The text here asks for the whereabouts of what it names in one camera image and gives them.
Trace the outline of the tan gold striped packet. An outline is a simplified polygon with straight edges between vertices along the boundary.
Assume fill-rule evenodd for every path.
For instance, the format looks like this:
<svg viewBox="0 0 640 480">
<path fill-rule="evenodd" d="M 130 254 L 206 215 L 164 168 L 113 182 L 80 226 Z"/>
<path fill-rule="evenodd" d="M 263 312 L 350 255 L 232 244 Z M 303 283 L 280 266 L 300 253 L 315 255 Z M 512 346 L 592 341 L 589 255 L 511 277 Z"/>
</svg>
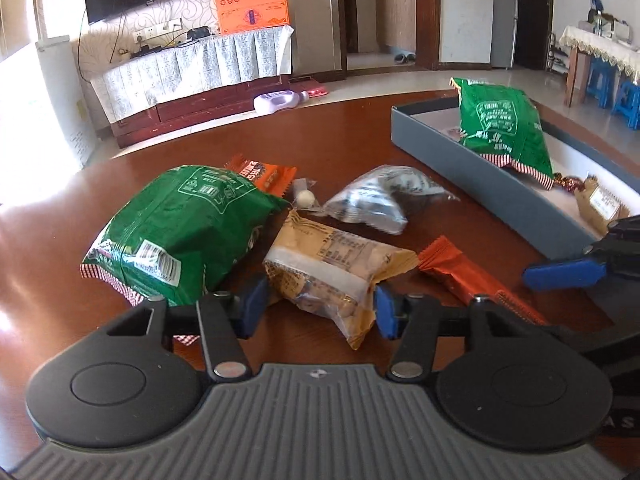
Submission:
<svg viewBox="0 0 640 480">
<path fill-rule="evenodd" d="M 608 227 L 612 222 L 629 217 L 627 206 L 600 185 L 595 176 L 588 176 L 582 188 L 574 192 L 574 196 L 580 216 L 602 236 L 608 234 Z"/>
</svg>

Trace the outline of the orange bar wrapper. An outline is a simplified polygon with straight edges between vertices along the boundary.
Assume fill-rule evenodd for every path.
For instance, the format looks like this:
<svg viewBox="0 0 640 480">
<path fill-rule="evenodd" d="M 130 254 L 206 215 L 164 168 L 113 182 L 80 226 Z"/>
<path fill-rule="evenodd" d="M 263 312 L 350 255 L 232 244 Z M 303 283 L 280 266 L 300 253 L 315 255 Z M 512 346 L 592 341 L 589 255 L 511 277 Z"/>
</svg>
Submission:
<svg viewBox="0 0 640 480">
<path fill-rule="evenodd" d="M 525 301 L 514 295 L 506 285 L 474 263 L 446 236 L 437 237 L 418 255 L 421 272 L 436 278 L 465 304 L 476 296 L 486 296 L 523 320 L 536 325 L 548 325 L 547 319 Z"/>
</svg>

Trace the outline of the gold foil candy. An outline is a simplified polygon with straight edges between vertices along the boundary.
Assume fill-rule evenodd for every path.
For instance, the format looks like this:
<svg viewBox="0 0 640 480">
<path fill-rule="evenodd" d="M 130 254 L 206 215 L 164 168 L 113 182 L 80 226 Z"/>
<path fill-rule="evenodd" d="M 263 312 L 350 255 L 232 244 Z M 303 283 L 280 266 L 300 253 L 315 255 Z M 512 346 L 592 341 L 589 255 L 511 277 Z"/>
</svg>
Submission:
<svg viewBox="0 0 640 480">
<path fill-rule="evenodd" d="M 582 179 L 573 176 L 563 176 L 560 172 L 553 174 L 553 184 L 570 194 L 582 192 L 585 189 L 585 182 Z"/>
</svg>

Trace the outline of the green snack bag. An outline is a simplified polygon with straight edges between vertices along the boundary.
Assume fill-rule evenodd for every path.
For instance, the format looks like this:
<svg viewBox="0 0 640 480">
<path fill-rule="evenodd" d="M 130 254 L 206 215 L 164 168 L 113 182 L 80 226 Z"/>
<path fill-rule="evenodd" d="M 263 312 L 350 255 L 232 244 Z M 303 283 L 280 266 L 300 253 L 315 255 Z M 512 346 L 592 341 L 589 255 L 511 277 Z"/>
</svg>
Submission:
<svg viewBox="0 0 640 480">
<path fill-rule="evenodd" d="M 525 174 L 549 191 L 553 169 L 540 116 L 520 89 L 451 78 L 458 92 L 459 143 L 499 168 Z"/>
<path fill-rule="evenodd" d="M 211 292 L 288 206 L 226 168 L 171 168 L 142 188 L 96 237 L 79 271 L 134 306 L 156 296 L 172 306 Z"/>
</svg>

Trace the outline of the tan peanut snack bag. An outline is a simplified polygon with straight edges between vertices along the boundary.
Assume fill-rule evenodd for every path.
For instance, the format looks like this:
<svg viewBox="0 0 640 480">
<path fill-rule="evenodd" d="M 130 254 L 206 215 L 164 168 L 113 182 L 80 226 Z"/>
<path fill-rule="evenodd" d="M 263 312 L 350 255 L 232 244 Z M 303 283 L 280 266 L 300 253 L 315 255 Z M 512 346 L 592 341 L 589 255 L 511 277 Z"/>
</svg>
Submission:
<svg viewBox="0 0 640 480">
<path fill-rule="evenodd" d="M 295 210 L 264 259 L 271 287 L 300 310 L 332 320 L 354 350 L 376 321 L 375 286 L 417 265 L 412 250 L 326 226 Z"/>
</svg>

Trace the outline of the silver black snack packet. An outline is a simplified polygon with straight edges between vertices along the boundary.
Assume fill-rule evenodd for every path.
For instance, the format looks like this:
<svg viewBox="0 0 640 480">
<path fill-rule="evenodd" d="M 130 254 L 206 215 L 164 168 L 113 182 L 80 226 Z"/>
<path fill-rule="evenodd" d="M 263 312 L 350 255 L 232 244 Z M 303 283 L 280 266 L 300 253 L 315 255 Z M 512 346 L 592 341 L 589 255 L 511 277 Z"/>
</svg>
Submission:
<svg viewBox="0 0 640 480">
<path fill-rule="evenodd" d="M 324 203 L 322 211 L 344 223 L 399 235 L 408 224 L 408 214 L 448 200 L 458 198 L 421 170 L 382 165 L 346 185 Z"/>
</svg>

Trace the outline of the orange snack packet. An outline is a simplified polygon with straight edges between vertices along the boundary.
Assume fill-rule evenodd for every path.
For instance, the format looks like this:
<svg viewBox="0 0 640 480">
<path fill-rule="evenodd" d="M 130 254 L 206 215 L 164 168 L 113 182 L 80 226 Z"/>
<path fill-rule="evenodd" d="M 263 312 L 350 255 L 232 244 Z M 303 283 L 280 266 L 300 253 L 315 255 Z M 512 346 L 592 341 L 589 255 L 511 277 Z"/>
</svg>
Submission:
<svg viewBox="0 0 640 480">
<path fill-rule="evenodd" d="M 236 154 L 224 165 L 241 177 L 252 182 L 262 192 L 283 197 L 297 174 L 297 168 L 270 164 Z"/>
</svg>

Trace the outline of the grey shallow box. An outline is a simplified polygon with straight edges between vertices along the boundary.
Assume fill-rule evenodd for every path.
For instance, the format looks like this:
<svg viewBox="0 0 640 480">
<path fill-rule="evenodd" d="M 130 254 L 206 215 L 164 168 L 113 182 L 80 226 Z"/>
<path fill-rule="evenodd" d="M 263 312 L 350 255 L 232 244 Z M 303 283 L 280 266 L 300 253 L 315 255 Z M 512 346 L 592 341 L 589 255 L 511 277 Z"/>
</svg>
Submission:
<svg viewBox="0 0 640 480">
<path fill-rule="evenodd" d="M 639 166 L 586 128 L 538 106 L 552 168 L 564 176 L 595 176 L 630 214 L 639 212 Z M 582 251 L 600 234 L 573 196 L 544 190 L 529 176 L 500 169 L 458 141 L 456 96 L 392 108 L 393 144 L 474 198 L 548 258 Z"/>
</svg>

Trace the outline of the blue plastic stool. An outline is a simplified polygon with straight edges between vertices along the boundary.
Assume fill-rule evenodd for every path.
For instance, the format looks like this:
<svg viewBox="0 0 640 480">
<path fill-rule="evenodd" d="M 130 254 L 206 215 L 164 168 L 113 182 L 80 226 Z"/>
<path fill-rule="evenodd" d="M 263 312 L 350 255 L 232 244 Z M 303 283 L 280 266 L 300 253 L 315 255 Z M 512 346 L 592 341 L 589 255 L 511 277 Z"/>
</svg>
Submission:
<svg viewBox="0 0 640 480">
<path fill-rule="evenodd" d="M 639 129 L 640 122 L 640 87 L 630 80 L 623 80 L 618 87 L 612 115 L 626 118 L 627 126 L 631 130 Z"/>
<path fill-rule="evenodd" d="M 602 58 L 592 58 L 586 85 L 586 95 L 598 102 L 598 107 L 609 108 L 613 102 L 616 67 Z"/>
</svg>

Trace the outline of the small white ball candy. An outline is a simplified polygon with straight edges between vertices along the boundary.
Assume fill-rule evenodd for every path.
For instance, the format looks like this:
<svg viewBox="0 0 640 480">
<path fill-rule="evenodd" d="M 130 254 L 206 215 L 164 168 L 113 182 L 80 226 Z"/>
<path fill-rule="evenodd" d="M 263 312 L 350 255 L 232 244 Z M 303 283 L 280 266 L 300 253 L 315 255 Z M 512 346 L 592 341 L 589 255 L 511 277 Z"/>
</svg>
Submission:
<svg viewBox="0 0 640 480">
<path fill-rule="evenodd" d="M 311 210 L 319 206 L 318 200 L 312 192 L 316 182 L 306 178 L 297 178 L 292 182 L 293 204 L 301 210 Z"/>
</svg>

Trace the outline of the red tv cabinet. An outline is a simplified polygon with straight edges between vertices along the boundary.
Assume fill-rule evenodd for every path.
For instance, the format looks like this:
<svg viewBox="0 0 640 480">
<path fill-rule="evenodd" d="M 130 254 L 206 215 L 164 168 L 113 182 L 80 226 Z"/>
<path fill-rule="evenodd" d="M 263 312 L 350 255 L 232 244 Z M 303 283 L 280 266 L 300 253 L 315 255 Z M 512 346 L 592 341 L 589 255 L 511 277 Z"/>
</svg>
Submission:
<svg viewBox="0 0 640 480">
<path fill-rule="evenodd" d="M 160 103 L 119 119 L 111 130 L 120 148 L 171 131 L 254 110 L 254 99 L 269 91 L 288 90 L 288 75 L 260 78 Z"/>
</svg>

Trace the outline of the white patterned cabinet cloth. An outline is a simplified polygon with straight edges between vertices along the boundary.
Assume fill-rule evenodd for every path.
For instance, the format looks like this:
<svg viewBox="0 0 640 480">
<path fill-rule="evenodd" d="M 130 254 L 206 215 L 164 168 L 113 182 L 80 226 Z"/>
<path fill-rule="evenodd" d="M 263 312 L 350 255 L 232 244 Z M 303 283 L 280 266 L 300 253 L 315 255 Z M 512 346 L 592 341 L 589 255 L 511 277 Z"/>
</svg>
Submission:
<svg viewBox="0 0 640 480">
<path fill-rule="evenodd" d="M 292 73 L 290 25 L 208 36 L 122 63 L 91 79 L 111 124 L 209 90 Z"/>
</svg>

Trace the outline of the pair of slippers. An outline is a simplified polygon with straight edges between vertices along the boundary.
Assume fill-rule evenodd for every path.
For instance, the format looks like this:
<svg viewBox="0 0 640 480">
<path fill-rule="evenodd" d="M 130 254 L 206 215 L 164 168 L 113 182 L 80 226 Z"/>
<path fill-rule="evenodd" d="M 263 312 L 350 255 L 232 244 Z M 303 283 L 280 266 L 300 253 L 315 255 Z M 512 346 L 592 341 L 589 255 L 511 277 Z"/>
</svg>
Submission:
<svg viewBox="0 0 640 480">
<path fill-rule="evenodd" d="M 394 56 L 396 65 L 414 64 L 415 62 L 416 56 L 412 52 L 400 52 Z"/>
</svg>

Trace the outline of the grey refrigerator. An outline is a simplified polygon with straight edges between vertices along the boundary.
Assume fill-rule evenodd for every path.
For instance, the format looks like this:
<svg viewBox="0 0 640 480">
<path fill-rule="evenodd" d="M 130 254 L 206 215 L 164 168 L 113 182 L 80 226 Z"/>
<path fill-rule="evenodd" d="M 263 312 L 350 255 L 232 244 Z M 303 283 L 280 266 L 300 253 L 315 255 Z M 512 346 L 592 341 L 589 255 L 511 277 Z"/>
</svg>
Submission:
<svg viewBox="0 0 640 480">
<path fill-rule="evenodd" d="M 490 55 L 492 68 L 510 70 L 513 67 L 517 30 L 518 0 L 494 0 Z"/>
</svg>

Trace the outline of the kitchen counter cabinet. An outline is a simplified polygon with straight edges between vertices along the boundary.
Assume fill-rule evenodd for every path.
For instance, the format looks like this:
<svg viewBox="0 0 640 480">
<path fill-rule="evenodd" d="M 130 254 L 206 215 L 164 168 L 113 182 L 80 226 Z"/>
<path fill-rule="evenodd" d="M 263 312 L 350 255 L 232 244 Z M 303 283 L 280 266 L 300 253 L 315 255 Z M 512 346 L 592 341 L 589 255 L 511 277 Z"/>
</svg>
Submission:
<svg viewBox="0 0 640 480">
<path fill-rule="evenodd" d="M 375 0 L 375 19 L 382 50 L 416 52 L 416 0 Z"/>
</svg>

